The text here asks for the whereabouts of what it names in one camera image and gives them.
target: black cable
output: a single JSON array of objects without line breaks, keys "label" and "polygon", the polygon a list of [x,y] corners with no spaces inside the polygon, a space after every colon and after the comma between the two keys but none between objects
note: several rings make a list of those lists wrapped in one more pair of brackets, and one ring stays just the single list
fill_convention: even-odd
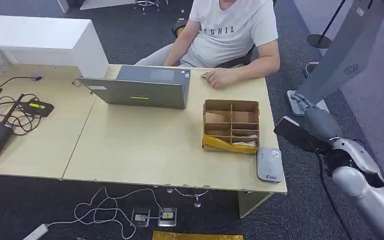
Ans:
[{"label": "black cable", "polygon": [[345,225],[344,221],[342,220],[341,216],[339,215],[339,212],[335,206],[334,201],[332,200],[331,194],[328,191],[328,188],[326,187],[325,178],[324,178],[324,172],[323,172],[323,161],[322,157],[320,157],[319,151],[316,150],[316,148],[313,146],[311,141],[308,141],[308,145],[313,150],[315,156],[318,159],[318,167],[319,167],[319,174],[320,174],[320,181],[321,185],[323,186],[324,192],[326,193],[327,199],[329,199],[330,205],[332,206],[333,211],[335,212],[340,224],[342,225],[343,231],[345,232],[346,236],[349,240],[353,240],[351,237],[350,231],[348,230],[347,226]]},{"label": "black cable", "polygon": [[[27,96],[33,96],[33,98],[31,98],[29,101],[31,100],[37,100],[37,101],[40,101],[39,98],[32,94],[32,93],[29,93],[29,94],[25,94],[23,96],[24,97],[27,97]],[[5,98],[8,98],[8,99],[11,99],[11,101],[8,101],[8,102],[0,102],[0,105],[4,105],[4,104],[15,104],[16,103],[16,100],[10,96],[2,96],[0,98],[0,101],[2,99],[5,99]],[[29,101],[27,102],[20,102],[20,104],[18,106],[15,107],[14,112],[20,112],[22,115],[20,116],[14,116],[14,115],[11,115],[9,116],[8,120],[6,121],[5,124],[8,124],[10,125],[13,129],[14,129],[14,134],[17,135],[17,136],[24,136],[28,133],[30,133],[31,131],[33,131],[34,129],[36,129],[39,124],[41,123],[41,120],[42,120],[42,116],[38,115],[36,116],[35,114],[29,114],[27,113],[24,108],[23,108],[23,104],[26,104],[28,103]],[[23,123],[23,118],[27,119],[27,122],[26,123]],[[38,120],[37,123],[35,125],[33,125],[33,122],[35,120]],[[21,128],[24,132],[23,133],[17,133],[15,132],[15,128]]]},{"label": "black cable", "polygon": [[15,76],[15,77],[11,77],[10,79],[8,79],[8,80],[6,80],[4,83],[2,83],[2,84],[0,85],[0,88],[1,88],[3,85],[7,84],[9,81],[13,80],[13,79],[35,79],[36,81],[39,81],[39,80],[42,79],[42,77],[41,77],[41,76],[38,76],[38,77],[33,77],[33,76]]}]

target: white t-shirt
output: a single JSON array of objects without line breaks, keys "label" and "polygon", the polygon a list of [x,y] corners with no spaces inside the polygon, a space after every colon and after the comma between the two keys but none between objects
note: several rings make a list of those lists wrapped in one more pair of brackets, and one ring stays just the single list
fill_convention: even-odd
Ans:
[{"label": "white t-shirt", "polygon": [[226,10],[219,0],[194,0],[189,20],[201,23],[189,50],[211,67],[278,38],[273,0],[236,0]]}]

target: man's arm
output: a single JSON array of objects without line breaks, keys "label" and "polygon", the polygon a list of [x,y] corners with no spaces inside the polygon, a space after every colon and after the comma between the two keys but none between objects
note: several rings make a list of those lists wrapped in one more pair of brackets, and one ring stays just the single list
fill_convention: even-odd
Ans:
[{"label": "man's arm", "polygon": [[238,81],[264,78],[279,70],[281,58],[277,40],[259,46],[258,54],[259,58],[249,65],[231,69],[216,68],[206,75],[206,80],[214,88],[224,88]]},{"label": "man's arm", "polygon": [[201,23],[199,21],[187,21],[184,30],[180,33],[171,47],[164,66],[175,66],[179,62],[188,51],[200,29]]}]

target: gray pants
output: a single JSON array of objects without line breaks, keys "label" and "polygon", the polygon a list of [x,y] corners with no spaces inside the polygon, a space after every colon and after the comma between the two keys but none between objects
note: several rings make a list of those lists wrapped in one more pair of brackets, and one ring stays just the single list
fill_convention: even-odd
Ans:
[{"label": "gray pants", "polygon": [[[164,66],[172,46],[173,43],[161,48],[153,54],[138,61],[135,65]],[[189,48],[187,53],[180,59],[178,66],[189,68],[210,68],[210,66],[206,65],[204,61],[191,48]]]}]

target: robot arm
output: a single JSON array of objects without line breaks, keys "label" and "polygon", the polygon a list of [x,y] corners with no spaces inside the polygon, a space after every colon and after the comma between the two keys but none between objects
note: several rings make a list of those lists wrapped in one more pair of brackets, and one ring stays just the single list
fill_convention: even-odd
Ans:
[{"label": "robot arm", "polygon": [[302,95],[294,97],[305,112],[314,134],[289,117],[283,117],[274,132],[304,151],[313,152],[315,149],[321,153],[335,184],[373,232],[384,239],[384,178],[378,165],[360,144],[342,136],[330,114]]}]

